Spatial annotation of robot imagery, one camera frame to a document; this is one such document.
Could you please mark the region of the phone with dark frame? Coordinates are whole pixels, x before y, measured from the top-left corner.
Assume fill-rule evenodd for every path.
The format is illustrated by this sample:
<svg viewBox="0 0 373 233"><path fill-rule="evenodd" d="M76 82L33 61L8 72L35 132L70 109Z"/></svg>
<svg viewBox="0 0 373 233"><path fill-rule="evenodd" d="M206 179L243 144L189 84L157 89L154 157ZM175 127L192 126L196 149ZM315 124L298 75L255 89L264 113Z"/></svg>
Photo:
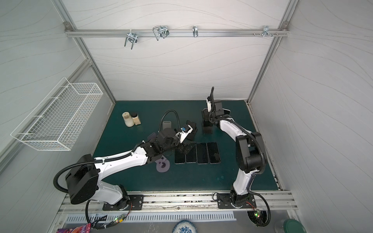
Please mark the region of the phone with dark frame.
<svg viewBox="0 0 373 233"><path fill-rule="evenodd" d="M192 149L186 154L186 162L187 163L196 163L197 162L197 149L196 145L193 146Z"/></svg>

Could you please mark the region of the phone with cracked screen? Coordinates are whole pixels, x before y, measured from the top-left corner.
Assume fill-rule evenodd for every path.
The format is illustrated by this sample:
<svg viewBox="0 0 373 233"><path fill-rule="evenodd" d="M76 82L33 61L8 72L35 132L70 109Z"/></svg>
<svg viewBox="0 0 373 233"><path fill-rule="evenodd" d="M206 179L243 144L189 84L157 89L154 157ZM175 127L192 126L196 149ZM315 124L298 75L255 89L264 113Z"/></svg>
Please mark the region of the phone with cracked screen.
<svg viewBox="0 0 373 233"><path fill-rule="evenodd" d="M207 150L208 150L209 162L211 164L218 164L221 162L220 152L219 152L218 144L216 142L208 142Z"/></svg>

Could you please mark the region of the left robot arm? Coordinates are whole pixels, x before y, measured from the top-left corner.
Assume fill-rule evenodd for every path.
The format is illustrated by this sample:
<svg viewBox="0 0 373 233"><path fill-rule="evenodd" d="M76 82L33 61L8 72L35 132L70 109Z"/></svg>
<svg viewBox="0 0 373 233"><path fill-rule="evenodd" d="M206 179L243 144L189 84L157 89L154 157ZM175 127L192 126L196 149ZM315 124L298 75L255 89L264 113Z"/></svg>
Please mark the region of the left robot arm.
<svg viewBox="0 0 373 233"><path fill-rule="evenodd" d="M189 152L196 132L197 129L190 124L184 125L178 132L166 128L153 133L130 151L97 158L90 154L82 156L65 176L71 204L93 200L104 202L115 210L126 208L130 197L124 187L103 180L120 171L153 163L168 151Z"/></svg>

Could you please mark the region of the phone with purple frame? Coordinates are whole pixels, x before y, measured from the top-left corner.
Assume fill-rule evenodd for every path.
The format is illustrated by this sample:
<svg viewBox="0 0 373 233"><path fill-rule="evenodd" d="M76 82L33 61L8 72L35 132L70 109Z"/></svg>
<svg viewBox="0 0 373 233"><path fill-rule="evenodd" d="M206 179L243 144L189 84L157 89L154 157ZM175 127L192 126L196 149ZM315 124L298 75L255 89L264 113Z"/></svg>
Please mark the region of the phone with purple frame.
<svg viewBox="0 0 373 233"><path fill-rule="evenodd" d="M208 111L208 109L204 109L202 111L202 117L203 117L203 121L207 121L207 122L210 121L210 112Z"/></svg>

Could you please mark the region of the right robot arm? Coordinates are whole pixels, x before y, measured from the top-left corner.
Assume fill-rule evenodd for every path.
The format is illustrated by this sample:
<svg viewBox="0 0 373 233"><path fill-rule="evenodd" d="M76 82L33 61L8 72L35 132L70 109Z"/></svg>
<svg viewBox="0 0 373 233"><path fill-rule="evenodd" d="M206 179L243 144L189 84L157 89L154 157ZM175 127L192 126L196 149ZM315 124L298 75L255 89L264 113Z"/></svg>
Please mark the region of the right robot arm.
<svg viewBox="0 0 373 233"><path fill-rule="evenodd" d="M236 162L239 171L229 194L233 207L241 208L253 195L251 186L254 178L266 168L266 155L262 136L239 125L230 116L230 110L222 107L221 101L207 97L207 108L202 111L203 133L212 133L213 126L228 134L235 142Z"/></svg>

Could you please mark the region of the phone with white frame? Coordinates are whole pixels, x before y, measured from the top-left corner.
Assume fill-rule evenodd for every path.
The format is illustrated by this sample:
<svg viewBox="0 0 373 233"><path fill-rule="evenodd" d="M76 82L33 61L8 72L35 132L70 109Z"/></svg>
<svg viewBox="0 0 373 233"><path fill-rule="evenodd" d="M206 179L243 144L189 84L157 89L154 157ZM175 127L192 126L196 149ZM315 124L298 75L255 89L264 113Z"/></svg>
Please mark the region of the phone with white frame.
<svg viewBox="0 0 373 233"><path fill-rule="evenodd" d="M223 109L223 110L224 110L224 114L225 114L225 115L229 115L230 112L231 112L229 109Z"/></svg>

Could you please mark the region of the phone with light green frame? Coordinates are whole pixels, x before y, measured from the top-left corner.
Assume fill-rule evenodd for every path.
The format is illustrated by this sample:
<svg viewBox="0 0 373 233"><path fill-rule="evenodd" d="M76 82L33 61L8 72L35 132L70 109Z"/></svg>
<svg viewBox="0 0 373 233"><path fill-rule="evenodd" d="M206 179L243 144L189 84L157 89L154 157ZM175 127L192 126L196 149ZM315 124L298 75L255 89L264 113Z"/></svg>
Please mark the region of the phone with light green frame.
<svg viewBox="0 0 373 233"><path fill-rule="evenodd" d="M174 152L174 163L175 164L184 164L185 162L186 162L186 155L179 150L175 150L175 152Z"/></svg>

